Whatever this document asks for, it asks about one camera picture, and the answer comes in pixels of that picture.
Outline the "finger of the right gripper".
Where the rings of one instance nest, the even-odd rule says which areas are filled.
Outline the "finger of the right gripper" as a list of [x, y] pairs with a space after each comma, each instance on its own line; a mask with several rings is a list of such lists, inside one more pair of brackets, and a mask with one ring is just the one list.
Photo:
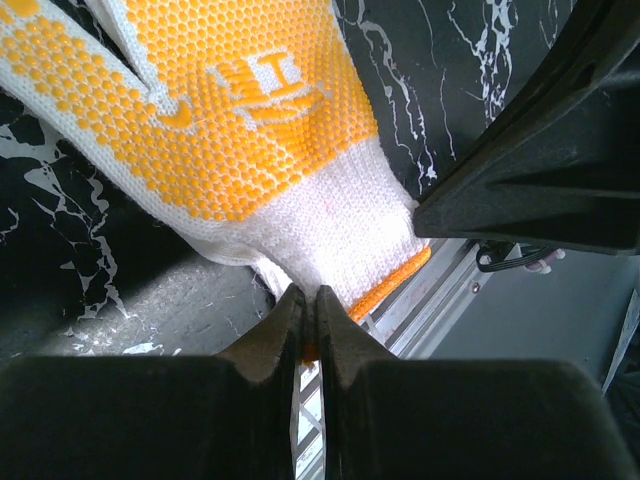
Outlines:
[[419, 237], [639, 251], [639, 5], [578, 2], [526, 85], [413, 215]]

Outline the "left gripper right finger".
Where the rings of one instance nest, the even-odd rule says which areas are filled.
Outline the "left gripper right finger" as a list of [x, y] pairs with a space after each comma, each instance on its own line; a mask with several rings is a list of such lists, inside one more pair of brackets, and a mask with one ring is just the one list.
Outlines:
[[315, 300], [329, 479], [635, 479], [597, 385], [549, 360], [402, 360]]

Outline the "yellow dotted work glove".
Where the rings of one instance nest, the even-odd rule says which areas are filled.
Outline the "yellow dotted work glove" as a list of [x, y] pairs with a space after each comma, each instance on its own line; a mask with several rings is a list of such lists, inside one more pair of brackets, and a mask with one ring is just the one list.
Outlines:
[[360, 320], [431, 256], [328, 1], [1, 5], [1, 85], [150, 215]]

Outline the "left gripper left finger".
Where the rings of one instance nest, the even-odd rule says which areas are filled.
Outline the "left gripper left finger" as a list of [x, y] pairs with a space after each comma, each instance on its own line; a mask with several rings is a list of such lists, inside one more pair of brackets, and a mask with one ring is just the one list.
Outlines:
[[1, 373], [5, 479], [291, 479], [304, 294], [208, 356], [31, 356]]

